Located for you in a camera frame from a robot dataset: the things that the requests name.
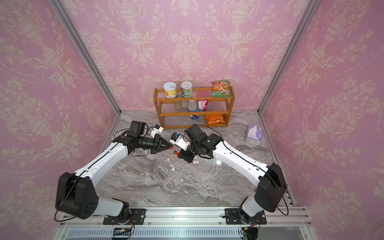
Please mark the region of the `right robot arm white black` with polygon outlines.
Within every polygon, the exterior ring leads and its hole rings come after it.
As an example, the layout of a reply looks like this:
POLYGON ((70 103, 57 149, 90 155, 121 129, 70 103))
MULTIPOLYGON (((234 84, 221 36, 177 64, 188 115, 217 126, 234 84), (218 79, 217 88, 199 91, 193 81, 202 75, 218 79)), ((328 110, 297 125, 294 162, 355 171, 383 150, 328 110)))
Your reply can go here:
POLYGON ((220 161, 255 186, 255 192, 243 200, 237 212, 227 214, 227 217, 239 218, 244 224, 254 225, 258 214, 275 212, 284 200, 288 188, 281 167, 248 157, 232 147, 218 132, 208 136, 199 125, 193 124, 182 135, 173 133, 170 140, 180 148, 175 154, 187 163, 192 163, 195 157, 220 161))

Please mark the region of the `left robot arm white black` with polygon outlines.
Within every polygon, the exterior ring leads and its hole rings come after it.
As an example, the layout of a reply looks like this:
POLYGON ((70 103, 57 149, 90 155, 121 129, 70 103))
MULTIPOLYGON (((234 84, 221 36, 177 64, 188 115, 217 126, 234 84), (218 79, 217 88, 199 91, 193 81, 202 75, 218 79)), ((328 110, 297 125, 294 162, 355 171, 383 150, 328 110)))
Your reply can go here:
POLYGON ((82 220, 91 216, 115 217, 120 225, 133 220, 129 203, 99 197, 96 186, 112 167, 136 149, 150 154, 171 149, 173 145, 161 137, 162 131, 159 125, 149 127, 144 122, 132 121, 94 160, 74 173, 63 173, 58 180, 56 211, 82 220))

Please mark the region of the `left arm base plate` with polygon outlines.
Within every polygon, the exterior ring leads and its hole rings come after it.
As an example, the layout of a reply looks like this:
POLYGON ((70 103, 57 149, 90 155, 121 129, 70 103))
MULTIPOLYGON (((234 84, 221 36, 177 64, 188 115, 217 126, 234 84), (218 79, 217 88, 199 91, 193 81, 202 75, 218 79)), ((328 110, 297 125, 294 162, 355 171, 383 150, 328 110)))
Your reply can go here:
POLYGON ((118 216, 105 216, 103 225, 143 225, 146 218, 146 209, 129 209, 118 216))

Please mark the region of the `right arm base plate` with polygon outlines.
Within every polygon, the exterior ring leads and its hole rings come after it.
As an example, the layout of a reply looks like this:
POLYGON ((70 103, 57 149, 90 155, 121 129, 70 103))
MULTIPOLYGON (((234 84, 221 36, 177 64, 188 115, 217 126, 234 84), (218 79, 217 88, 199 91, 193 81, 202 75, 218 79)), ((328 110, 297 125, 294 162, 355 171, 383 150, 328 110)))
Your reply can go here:
POLYGON ((264 211, 257 213, 254 217, 248 216, 239 208, 225 209, 225 215, 222 216, 226 220, 227 225, 266 225, 266 215, 264 211))

